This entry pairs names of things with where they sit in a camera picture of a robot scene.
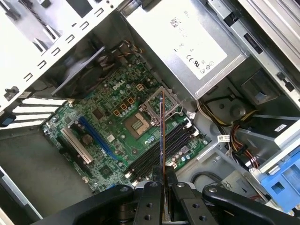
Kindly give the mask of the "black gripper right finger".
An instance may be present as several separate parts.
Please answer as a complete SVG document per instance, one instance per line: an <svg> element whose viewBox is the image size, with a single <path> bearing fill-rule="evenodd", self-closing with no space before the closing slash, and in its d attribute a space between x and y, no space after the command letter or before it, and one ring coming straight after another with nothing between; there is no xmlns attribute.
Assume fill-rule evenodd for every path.
<svg viewBox="0 0 300 225"><path fill-rule="evenodd" d="M179 182L172 166L166 168L166 183L174 202L190 225L289 225L291 217L217 185L198 192L186 182Z"/></svg>

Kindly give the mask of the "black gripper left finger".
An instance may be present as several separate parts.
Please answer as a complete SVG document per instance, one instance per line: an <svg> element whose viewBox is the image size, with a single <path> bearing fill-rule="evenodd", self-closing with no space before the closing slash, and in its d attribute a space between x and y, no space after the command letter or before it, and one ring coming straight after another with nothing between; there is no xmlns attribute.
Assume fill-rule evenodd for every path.
<svg viewBox="0 0 300 225"><path fill-rule="evenodd" d="M136 188L116 185L67 207L38 225L160 225L163 213L162 169L152 168L152 180Z"/></svg>

